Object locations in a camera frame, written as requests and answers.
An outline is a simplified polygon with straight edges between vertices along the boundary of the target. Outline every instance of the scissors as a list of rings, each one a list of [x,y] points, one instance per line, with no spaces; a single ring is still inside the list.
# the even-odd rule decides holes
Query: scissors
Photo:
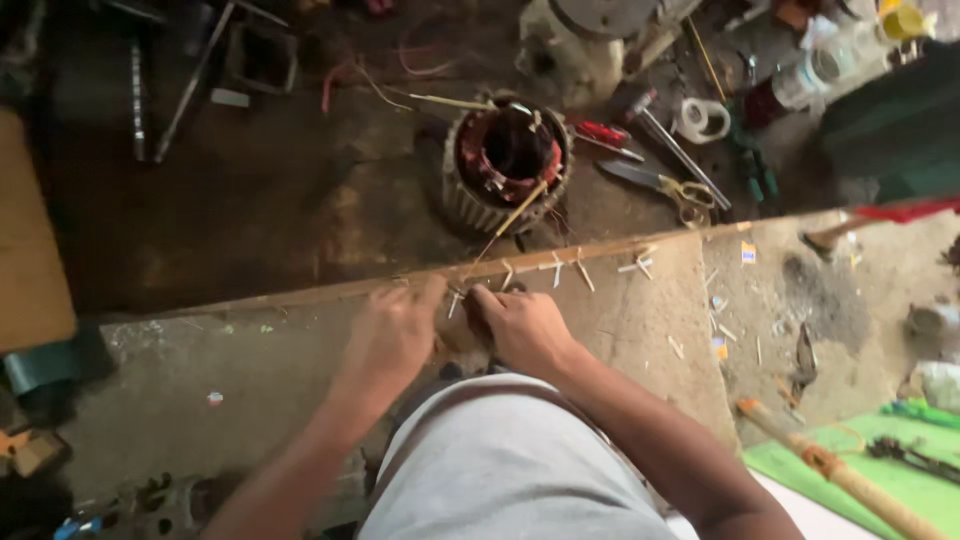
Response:
[[[688,228],[710,226],[710,211],[716,207],[716,197],[705,185],[678,182],[662,174],[636,168],[627,161],[597,161],[597,166],[631,184],[653,188],[673,199],[680,211],[680,222]]]

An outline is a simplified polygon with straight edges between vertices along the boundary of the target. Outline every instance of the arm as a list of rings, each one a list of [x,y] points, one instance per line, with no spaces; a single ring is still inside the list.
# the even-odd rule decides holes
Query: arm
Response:
[[[580,407],[701,538],[803,538],[779,503],[709,432],[570,336],[543,294],[473,287],[497,351]]]
[[[245,482],[217,513],[204,540],[301,538],[344,460],[420,372],[434,339],[446,281],[374,291],[353,321],[344,365],[326,401],[283,453]]]

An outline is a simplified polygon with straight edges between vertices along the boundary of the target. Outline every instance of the wooden workbench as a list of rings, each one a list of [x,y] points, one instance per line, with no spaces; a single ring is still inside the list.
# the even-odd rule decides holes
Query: wooden workbench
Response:
[[[434,214],[424,186],[439,164],[424,162],[413,145],[424,118],[451,119],[459,111],[432,104],[416,113],[399,110],[355,75],[334,87],[329,114],[321,107],[324,76],[341,61],[347,36],[353,47],[362,45],[381,83],[458,99],[472,99],[481,88],[517,87],[512,21],[519,5],[509,2],[485,4],[462,21],[466,27],[446,23],[445,37],[437,37],[472,40],[456,50],[479,51],[479,60],[458,56],[448,73],[400,81],[391,48],[418,10],[430,6],[411,1],[383,21],[348,17],[340,21],[346,25],[338,27],[340,37],[315,32],[301,44],[304,68],[290,96],[255,98],[239,110],[209,103],[201,89],[159,166],[133,159],[128,43],[93,15],[75,15],[68,25],[73,37],[53,55],[58,77],[37,131],[40,174],[77,310],[154,313],[473,260],[486,238],[455,233]],[[190,68],[190,61],[165,53],[157,47],[150,73],[155,141]],[[676,85],[677,65],[695,61],[685,54],[671,59],[678,63],[648,72],[661,96]],[[695,63],[685,71],[687,80],[700,77]],[[669,107],[661,97],[655,113],[666,121]],[[678,161],[645,134],[635,135],[650,168],[685,178]],[[518,254],[518,244],[527,251],[602,245],[680,227],[667,199],[604,178],[591,165],[609,156],[582,145],[575,154],[560,216],[549,215],[518,243],[504,239],[492,257]],[[733,200],[728,221],[752,215],[722,143],[691,148],[691,155]]]

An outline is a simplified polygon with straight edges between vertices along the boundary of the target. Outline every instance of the hand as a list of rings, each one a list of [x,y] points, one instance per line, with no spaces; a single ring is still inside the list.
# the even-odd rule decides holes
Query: hand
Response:
[[[592,358],[573,339],[557,304],[548,295],[492,293],[475,285],[470,289],[483,309],[496,350],[510,367],[556,383],[556,377],[577,370]]]
[[[423,291],[377,289],[353,319],[344,364],[330,390],[333,401],[361,399],[379,417],[413,382],[430,357],[434,313],[446,279],[433,275]]]

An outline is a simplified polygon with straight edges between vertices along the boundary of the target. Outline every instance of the person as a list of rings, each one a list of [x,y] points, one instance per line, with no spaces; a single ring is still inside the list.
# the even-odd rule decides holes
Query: person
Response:
[[[227,500],[204,540],[302,538],[354,445],[430,356],[445,292],[434,276],[419,294],[371,294],[325,402]],[[705,428],[576,341],[549,296],[480,286],[469,295],[516,373],[450,385],[403,422],[359,538],[673,538],[610,442],[701,538],[803,538]]]

